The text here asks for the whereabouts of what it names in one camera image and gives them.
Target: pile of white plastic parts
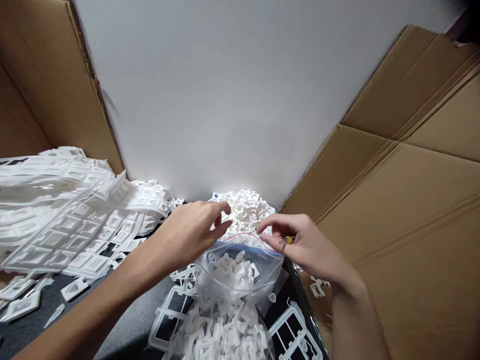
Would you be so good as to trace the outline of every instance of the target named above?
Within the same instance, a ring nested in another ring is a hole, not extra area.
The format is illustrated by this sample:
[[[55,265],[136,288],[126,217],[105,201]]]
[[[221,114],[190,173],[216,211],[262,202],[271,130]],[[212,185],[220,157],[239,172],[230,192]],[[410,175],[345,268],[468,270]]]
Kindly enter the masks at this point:
[[[271,207],[265,200],[262,200],[259,194],[255,191],[240,190],[237,193],[232,191],[216,193],[214,192],[209,201],[226,201],[231,208],[231,214],[223,214],[222,222],[232,220],[231,226],[228,228],[225,235],[219,240],[224,241],[236,234],[251,233],[257,234],[257,227],[259,223],[267,218],[269,215],[275,213],[275,208]],[[263,232],[264,234],[271,234],[272,227],[269,226]],[[243,243],[250,247],[260,247],[267,244],[262,244],[255,241],[251,236],[245,236]]]
[[[106,160],[77,147],[0,161],[1,269],[18,272],[0,290],[2,321],[38,308],[53,273],[78,279],[62,289],[69,301],[116,268],[183,200],[156,181],[128,181]],[[110,256],[102,256],[109,249]],[[38,274],[45,274],[40,279]]]

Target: forearm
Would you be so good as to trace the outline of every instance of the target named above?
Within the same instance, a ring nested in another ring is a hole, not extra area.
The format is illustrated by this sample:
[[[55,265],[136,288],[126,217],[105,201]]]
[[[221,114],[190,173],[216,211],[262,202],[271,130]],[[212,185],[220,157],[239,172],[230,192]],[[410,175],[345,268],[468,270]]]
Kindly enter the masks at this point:
[[[14,359],[92,359],[124,311],[146,290],[137,286],[139,279],[124,266],[127,259]]]
[[[358,274],[332,285],[333,359],[390,359],[370,293]]]

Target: hand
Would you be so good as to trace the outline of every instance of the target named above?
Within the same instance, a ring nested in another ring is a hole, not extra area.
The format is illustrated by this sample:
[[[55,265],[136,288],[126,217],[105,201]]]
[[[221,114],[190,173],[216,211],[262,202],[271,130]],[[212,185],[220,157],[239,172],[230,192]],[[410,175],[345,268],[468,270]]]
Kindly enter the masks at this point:
[[[308,215],[272,214],[258,224],[258,233],[270,225],[272,235],[261,234],[260,239],[300,265],[307,273],[342,287],[363,282],[355,268]],[[292,244],[281,240],[289,235],[295,236]]]
[[[222,211],[230,215],[226,201],[197,201],[178,206],[158,230],[139,245],[118,267],[139,285],[141,293],[163,277],[193,263],[227,232],[232,221],[222,221]]]

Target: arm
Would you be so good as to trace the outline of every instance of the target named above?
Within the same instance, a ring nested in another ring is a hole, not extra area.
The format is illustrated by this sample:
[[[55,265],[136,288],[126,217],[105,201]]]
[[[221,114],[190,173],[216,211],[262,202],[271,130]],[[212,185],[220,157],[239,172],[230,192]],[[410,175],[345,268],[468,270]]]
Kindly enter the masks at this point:
[[[369,290],[360,274],[307,215],[273,214],[258,225],[272,226],[260,238],[309,274],[332,285],[333,358],[389,360],[389,350]],[[293,244],[280,239],[295,235]]]
[[[195,261],[227,231],[227,202],[177,207],[89,296],[44,331],[14,359],[92,359],[124,311],[165,276]]]

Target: cardboard flap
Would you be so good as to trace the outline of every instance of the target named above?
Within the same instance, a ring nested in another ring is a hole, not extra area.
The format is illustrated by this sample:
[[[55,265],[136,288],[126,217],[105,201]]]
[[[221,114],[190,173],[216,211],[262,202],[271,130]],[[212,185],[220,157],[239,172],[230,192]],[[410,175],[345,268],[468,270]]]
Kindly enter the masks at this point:
[[[52,143],[1,65],[0,94],[0,158],[31,155],[51,149]]]
[[[355,263],[480,197],[480,164],[402,144],[320,221]]]
[[[400,140],[478,62],[477,45],[409,25],[341,124]]]
[[[478,359],[480,203],[358,266],[399,360]]]
[[[408,144],[480,163],[480,72],[443,103],[409,138]]]
[[[64,0],[1,1],[1,62],[54,147],[80,147],[120,173],[73,11]]]
[[[391,143],[385,138],[338,125],[283,206],[282,213],[302,212],[318,221],[385,156],[384,150]]]

